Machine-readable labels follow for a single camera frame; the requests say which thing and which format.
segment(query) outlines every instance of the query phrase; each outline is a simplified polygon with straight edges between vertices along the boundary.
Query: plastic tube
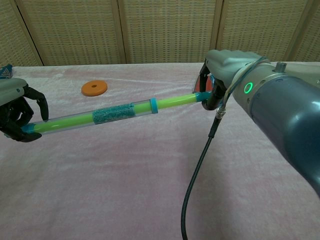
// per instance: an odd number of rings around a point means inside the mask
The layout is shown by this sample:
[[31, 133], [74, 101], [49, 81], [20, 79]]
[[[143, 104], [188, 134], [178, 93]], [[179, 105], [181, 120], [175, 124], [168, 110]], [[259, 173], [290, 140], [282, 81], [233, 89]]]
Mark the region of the plastic tube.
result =
[[165, 98], [157, 101], [151, 98], [145, 101], [100, 108], [74, 115], [57, 117], [48, 121], [29, 123], [22, 127], [26, 133], [56, 133], [91, 125], [109, 123], [122, 119], [134, 118], [148, 114], [157, 114], [158, 109], [165, 109], [184, 104], [202, 102], [208, 99], [210, 92], [196, 92], [183, 96]]

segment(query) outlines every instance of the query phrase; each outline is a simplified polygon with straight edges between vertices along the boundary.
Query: pink fabric surface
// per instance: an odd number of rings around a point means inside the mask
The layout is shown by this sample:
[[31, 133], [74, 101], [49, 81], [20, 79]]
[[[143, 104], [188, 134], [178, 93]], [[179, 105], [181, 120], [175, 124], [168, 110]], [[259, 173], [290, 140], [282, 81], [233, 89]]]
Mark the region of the pink fabric surface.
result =
[[[50, 118], [189, 94], [201, 63], [14, 67]], [[108, 91], [81, 94], [91, 80]], [[40, 120], [37, 104], [32, 122]], [[44, 135], [0, 135], [1, 240], [179, 240], [215, 112], [200, 103]], [[319, 240], [320, 200], [233, 98], [191, 193], [190, 240]]]

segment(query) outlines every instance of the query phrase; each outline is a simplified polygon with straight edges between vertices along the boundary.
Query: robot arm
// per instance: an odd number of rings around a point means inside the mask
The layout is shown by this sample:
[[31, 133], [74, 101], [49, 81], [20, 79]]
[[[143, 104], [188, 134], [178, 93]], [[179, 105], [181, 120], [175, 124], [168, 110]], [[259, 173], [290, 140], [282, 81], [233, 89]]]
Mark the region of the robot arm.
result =
[[[205, 87], [205, 74], [211, 73], [215, 82], [212, 96], [202, 103], [204, 108], [217, 108], [236, 73], [259, 58], [252, 52], [209, 51], [200, 71], [200, 91]], [[299, 64], [286, 71], [285, 63], [274, 67], [264, 62], [246, 75], [233, 96], [320, 197], [319, 79], [319, 67]]]
[[0, 131], [16, 141], [27, 143], [40, 138], [41, 134], [21, 130], [34, 114], [24, 97], [36, 100], [42, 119], [48, 120], [48, 104], [41, 92], [20, 78], [0, 79]]

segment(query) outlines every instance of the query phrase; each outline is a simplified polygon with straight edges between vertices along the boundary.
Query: orange ring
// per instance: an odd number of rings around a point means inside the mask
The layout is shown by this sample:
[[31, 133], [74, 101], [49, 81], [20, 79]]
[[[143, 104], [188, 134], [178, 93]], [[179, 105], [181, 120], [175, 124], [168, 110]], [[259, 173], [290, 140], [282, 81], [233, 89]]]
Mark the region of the orange ring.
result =
[[108, 89], [108, 84], [102, 80], [93, 80], [84, 84], [81, 92], [85, 96], [93, 97], [103, 94]]

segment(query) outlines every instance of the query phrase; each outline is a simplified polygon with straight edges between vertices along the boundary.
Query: green led ring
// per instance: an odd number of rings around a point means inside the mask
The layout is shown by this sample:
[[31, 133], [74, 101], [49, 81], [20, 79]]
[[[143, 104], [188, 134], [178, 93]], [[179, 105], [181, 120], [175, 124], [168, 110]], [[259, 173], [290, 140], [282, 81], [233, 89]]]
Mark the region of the green led ring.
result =
[[252, 82], [248, 82], [245, 86], [244, 86], [244, 93], [248, 94], [251, 92], [252, 88], [254, 87], [254, 84]]

